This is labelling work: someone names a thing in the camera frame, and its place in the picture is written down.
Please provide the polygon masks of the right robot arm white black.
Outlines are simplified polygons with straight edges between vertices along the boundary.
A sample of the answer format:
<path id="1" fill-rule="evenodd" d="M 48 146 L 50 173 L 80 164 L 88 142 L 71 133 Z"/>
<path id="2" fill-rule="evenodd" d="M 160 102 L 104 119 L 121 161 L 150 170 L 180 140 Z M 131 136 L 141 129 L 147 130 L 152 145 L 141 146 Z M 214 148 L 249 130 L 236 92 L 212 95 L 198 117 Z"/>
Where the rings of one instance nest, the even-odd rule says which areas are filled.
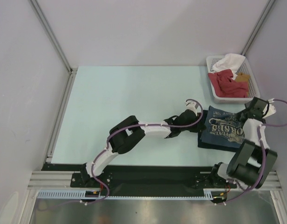
<path id="1" fill-rule="evenodd" d="M 271 109 L 271 103 L 254 97 L 246 109 L 235 114 L 245 139 L 228 164 L 214 165 L 209 175 L 212 186 L 221 187 L 230 180 L 242 182 L 250 190 L 263 185 L 278 156 L 269 148 L 265 138 L 264 117 Z"/>

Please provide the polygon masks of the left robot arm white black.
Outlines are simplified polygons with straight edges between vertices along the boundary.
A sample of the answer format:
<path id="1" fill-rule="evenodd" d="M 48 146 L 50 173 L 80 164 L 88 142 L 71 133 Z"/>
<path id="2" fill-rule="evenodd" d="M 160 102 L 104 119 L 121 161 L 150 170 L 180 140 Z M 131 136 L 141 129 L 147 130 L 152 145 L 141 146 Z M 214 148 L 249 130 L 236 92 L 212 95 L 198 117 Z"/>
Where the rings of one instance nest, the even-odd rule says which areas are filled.
<path id="1" fill-rule="evenodd" d="M 205 129 L 201 121 L 203 112 L 190 109 L 180 115 L 174 115 L 161 123 L 143 123 L 132 115 L 113 127 L 106 140 L 106 147 L 93 161 L 81 166 L 81 181 L 86 186 L 93 186 L 103 170 L 118 155 L 131 151 L 145 137 L 159 137 L 162 139 L 175 138 L 184 131 L 198 133 Z"/>

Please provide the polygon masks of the blue-grey tank top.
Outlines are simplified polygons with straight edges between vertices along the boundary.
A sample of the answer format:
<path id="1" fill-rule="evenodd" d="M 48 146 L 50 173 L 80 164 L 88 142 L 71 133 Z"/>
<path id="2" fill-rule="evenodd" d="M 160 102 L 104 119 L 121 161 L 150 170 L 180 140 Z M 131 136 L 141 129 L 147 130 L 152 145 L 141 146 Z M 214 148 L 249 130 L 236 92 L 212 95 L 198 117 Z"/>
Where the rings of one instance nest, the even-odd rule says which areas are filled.
<path id="1" fill-rule="evenodd" d="M 212 133 L 216 131 L 219 135 L 228 136 L 231 142 L 241 141 L 243 143 L 244 131 L 241 123 L 235 119 L 234 113 L 209 106 L 207 121 Z"/>

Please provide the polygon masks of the navy jersey tank top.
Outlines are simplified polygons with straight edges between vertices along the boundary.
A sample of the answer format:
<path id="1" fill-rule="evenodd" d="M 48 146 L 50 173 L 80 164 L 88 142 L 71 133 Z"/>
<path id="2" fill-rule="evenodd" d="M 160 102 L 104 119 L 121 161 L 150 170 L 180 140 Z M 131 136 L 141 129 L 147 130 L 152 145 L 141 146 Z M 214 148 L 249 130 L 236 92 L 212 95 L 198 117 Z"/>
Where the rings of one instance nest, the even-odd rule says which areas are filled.
<path id="1" fill-rule="evenodd" d="M 219 133 L 216 133 L 216 131 L 212 133 L 210 130 L 210 125 L 207 124 L 207 115 L 208 110 L 205 110 L 201 119 L 201 122 L 205 125 L 205 127 L 198 132 L 198 147 L 236 152 L 242 142 L 231 142 L 228 136 L 219 135 Z"/>

